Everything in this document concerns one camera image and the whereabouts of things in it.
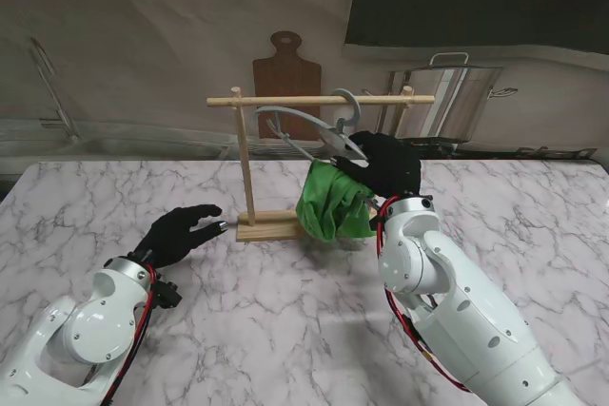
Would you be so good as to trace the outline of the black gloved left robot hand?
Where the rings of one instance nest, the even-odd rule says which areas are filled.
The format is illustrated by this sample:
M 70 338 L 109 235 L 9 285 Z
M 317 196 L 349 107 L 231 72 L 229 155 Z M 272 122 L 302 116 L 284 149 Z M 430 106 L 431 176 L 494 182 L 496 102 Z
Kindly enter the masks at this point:
M 195 229 L 201 219 L 218 218 L 221 214 L 222 209 L 214 204 L 177 207 L 152 224 L 128 257 L 149 264 L 154 269 L 178 263 L 191 250 L 226 231 L 225 221 L 212 222 Z

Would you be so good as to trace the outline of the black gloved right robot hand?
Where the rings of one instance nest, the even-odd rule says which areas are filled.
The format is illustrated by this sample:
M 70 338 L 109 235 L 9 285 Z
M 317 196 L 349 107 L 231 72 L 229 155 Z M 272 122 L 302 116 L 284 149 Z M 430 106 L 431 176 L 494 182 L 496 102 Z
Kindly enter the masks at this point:
M 422 164 L 419 152 L 412 145 L 370 131 L 354 133 L 349 139 L 366 156 L 367 166 L 335 156 L 333 164 L 339 170 L 380 197 L 420 193 Z

